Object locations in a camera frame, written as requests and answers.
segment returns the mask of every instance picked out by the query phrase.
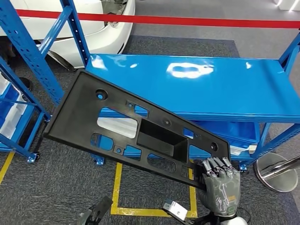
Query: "black cable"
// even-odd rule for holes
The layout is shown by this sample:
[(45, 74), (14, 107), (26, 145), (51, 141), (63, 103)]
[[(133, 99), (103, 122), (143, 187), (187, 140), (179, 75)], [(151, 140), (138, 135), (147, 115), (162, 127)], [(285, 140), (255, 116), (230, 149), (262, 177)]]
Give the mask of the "black cable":
[(248, 212), (248, 211), (246, 211), (246, 209), (242, 208), (242, 207), (237, 207), (237, 209), (241, 209), (241, 210), (243, 210), (243, 211), (246, 212), (246, 213), (249, 215), (249, 220), (247, 221), (247, 223), (250, 222), (250, 220), (251, 220), (251, 215), (249, 214), (249, 212)]

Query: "caster wheel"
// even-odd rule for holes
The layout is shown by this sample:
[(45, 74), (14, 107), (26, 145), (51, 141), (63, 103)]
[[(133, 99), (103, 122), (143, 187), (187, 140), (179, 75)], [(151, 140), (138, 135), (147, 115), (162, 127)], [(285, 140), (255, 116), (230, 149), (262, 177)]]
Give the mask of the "caster wheel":
[(40, 159), (41, 154), (39, 152), (36, 153), (36, 157), (35, 157), (35, 161), (38, 161), (38, 159)]

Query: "car bumper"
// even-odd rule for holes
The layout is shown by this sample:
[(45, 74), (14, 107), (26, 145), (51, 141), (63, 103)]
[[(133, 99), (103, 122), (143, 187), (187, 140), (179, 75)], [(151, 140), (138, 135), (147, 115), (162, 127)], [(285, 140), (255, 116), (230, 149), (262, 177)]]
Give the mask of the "car bumper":
[[(135, 0), (128, 0), (123, 14), (134, 15), (135, 10)], [(118, 54), (123, 52), (132, 27), (133, 23), (129, 22), (119, 22), (115, 25), (109, 23), (102, 30), (84, 37), (90, 53)], [(74, 68), (84, 67), (74, 38), (55, 41), (50, 50), (60, 55)], [(54, 55), (51, 56), (60, 62)]]

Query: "gray carpet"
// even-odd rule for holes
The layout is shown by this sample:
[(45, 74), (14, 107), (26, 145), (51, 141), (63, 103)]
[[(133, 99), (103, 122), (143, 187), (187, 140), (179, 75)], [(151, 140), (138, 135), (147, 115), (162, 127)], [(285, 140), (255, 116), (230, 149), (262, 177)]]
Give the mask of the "gray carpet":
[[(131, 36), (124, 53), (238, 57), (233, 41)], [(52, 59), (51, 69), (63, 89), (73, 74)], [(32, 77), (21, 60), (13, 64), (19, 76), (29, 77), (34, 93), (44, 107), (52, 105), (44, 91)], [(115, 163), (106, 160), (96, 166), (87, 153), (44, 139), (40, 146), (41, 158), (27, 164), (16, 155), (0, 185), (0, 224), (63, 225), (75, 224), (79, 213), (102, 197), (112, 197)], [(0, 162), (7, 154), (0, 153)], [(271, 192), (254, 175), (253, 168), (242, 174), (240, 206), (249, 212), (250, 225), (298, 225), (299, 216), (290, 193)], [(165, 178), (124, 166), (118, 207), (160, 208), (170, 198), (189, 208), (188, 187)], [(197, 203), (199, 216), (207, 210)], [(248, 219), (248, 215), (238, 210)], [(106, 214), (103, 225), (176, 225), (177, 221), (164, 217), (132, 217)]]

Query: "white car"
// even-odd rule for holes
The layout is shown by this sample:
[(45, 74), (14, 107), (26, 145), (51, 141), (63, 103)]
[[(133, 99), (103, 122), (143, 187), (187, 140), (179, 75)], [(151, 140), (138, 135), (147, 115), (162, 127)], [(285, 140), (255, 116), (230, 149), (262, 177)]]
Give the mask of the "white car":
[[(73, 0), (78, 13), (134, 15), (135, 0)], [(61, 12), (60, 0), (11, 0), (15, 9)], [(56, 19), (21, 17), (33, 40), (38, 45)], [(122, 53), (132, 23), (81, 20), (90, 53)], [(1, 29), (0, 36), (6, 36)], [(72, 70), (84, 67), (72, 34), (66, 22), (48, 52), (63, 66)]]

